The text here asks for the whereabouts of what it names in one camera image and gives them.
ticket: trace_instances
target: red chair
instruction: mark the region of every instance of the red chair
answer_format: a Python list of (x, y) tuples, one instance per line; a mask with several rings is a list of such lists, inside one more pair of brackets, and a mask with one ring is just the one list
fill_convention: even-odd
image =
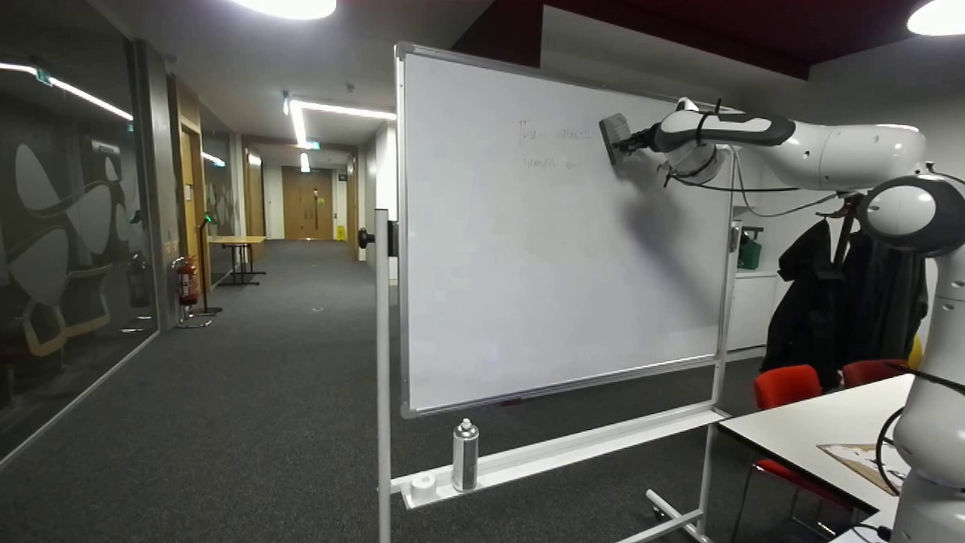
[[(758, 381), (753, 381), (753, 394), (758, 394), (758, 407), (761, 409), (773, 409), (773, 407), (780, 407), (780, 405), (816, 397), (821, 391), (823, 391), (821, 388), (821, 377), (816, 377), (816, 370), (812, 365), (773, 369), (773, 370), (758, 374)], [(780, 458), (763, 454), (763, 458), (750, 460), (750, 470), (745, 476), (741, 503), (740, 503), (740, 515), (735, 515), (730, 541), (735, 541), (740, 532), (741, 532), (750, 473), (767, 473), (767, 476), (775, 476), (775, 480), (784, 480), (784, 482), (793, 484), (789, 515), (796, 510), (800, 488), (804, 488), (804, 490), (812, 490), (812, 494), (816, 494), (823, 499), (842, 503), (842, 494), (831, 494), (825, 484), (821, 484), (809, 473), (796, 470), (793, 463), (786, 463)]]
[(874, 384), (874, 381), (887, 381), (895, 374), (905, 374), (899, 365), (909, 365), (905, 358), (861, 358), (861, 361), (850, 361), (842, 369), (842, 384), (850, 385), (861, 385), (861, 384)]

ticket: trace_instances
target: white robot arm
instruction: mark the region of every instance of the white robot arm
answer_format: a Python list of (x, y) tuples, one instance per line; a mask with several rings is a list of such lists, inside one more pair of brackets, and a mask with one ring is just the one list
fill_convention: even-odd
[[(692, 100), (660, 124), (629, 133), (624, 118), (601, 120), (612, 163), (649, 149), (676, 177), (709, 184), (725, 163), (721, 144), (741, 144), (784, 182), (812, 190), (869, 190), (860, 223), (869, 234), (937, 260), (937, 295), (926, 374), (965, 384), (965, 199), (960, 187), (919, 165), (926, 136), (899, 124), (816, 126), (786, 118), (699, 110)], [(895, 428), (911, 463), (894, 541), (965, 541), (965, 394), (916, 381)]]

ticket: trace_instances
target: whiteboard frame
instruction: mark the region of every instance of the whiteboard frame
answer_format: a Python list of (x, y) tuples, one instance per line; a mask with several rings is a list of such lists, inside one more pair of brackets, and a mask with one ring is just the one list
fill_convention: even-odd
[[(394, 223), (398, 223), (398, 322), (392, 326), (398, 332), (398, 361), (401, 361), (401, 417), (403, 420), (418, 420), (418, 417), (436, 417), (436, 412), (455, 412), (455, 409), (473, 409), (473, 407), (489, 407), (502, 401), (527, 401), (527, 397), (543, 397), (543, 394), (561, 394), (561, 391), (577, 391), (577, 388), (593, 388), (593, 385), (610, 385), (610, 384), (627, 384), (627, 381), (641, 381), (641, 377), (660, 377), (660, 374), (678, 374), (678, 370), (698, 370), (698, 369), (716, 369), (716, 384), (712, 384), (712, 397), (709, 405), (717, 405), (721, 394), (721, 381), (725, 381), (725, 361), (727, 361), (727, 329), (730, 329), (730, 283), (734, 283), (734, 256), (730, 249), (725, 253), (725, 289), (721, 289), (721, 312), (717, 312), (717, 351), (709, 355), (686, 355), (686, 358), (667, 358), (667, 361), (651, 361), (644, 369), (629, 369), (629, 370), (612, 370), (577, 384), (553, 384), (540, 388), (526, 388), (526, 391), (506, 391), (506, 394), (489, 394), (479, 401), (460, 401), (460, 405), (447, 405), (447, 407), (429, 407), (429, 409), (412, 409), (411, 407), (411, 322), (407, 322), (407, 305), (411, 305), (411, 289), (407, 289), (407, 234), (403, 234), (403, 221), (407, 221), (407, 163), (403, 163), (403, 100), (407, 100), (407, 79), (403, 79), (403, 60), (407, 56), (431, 56), (431, 60), (450, 60), (450, 62), (465, 62), (465, 67), (479, 67), (479, 70), (494, 70), (494, 71), (511, 71), (511, 76), (527, 76), (540, 80), (559, 80), (559, 84), (574, 84), (585, 91), (605, 91), (605, 94), (621, 94), (621, 96), (638, 96), (638, 94), (624, 94), (612, 88), (592, 88), (585, 80), (550, 76), (530, 67), (519, 62), (502, 62), (502, 60), (485, 60), (485, 56), (469, 56), (469, 53), (455, 53), (455, 52), (440, 52), (429, 44), (412, 44), (401, 43), (392, 47), (394, 56)], [(730, 228), (721, 228), (721, 245), (730, 248)]]

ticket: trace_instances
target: glass partition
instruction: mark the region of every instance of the glass partition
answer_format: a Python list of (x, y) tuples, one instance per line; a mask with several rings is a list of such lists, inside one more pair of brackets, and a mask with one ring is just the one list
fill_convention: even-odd
[(4, 3), (0, 454), (153, 332), (126, 53), (88, 3)]

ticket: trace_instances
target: floor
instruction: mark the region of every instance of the floor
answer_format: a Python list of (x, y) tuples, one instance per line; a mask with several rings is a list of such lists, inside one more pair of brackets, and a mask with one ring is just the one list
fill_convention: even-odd
[[(258, 287), (217, 289), (210, 329), (157, 336), (0, 470), (0, 541), (370, 541), (375, 287), (342, 245), (272, 245)], [(727, 374), (748, 409), (758, 365)], [(699, 370), (473, 412), (481, 448), (699, 397)], [(394, 420), (394, 473), (450, 460), (458, 417)], [(716, 445), (712, 536), (730, 541), (748, 448)], [(655, 525), (657, 488), (698, 503), (702, 434), (403, 512), (398, 543), (610, 543)], [(816, 541), (758, 480), (740, 541)]]

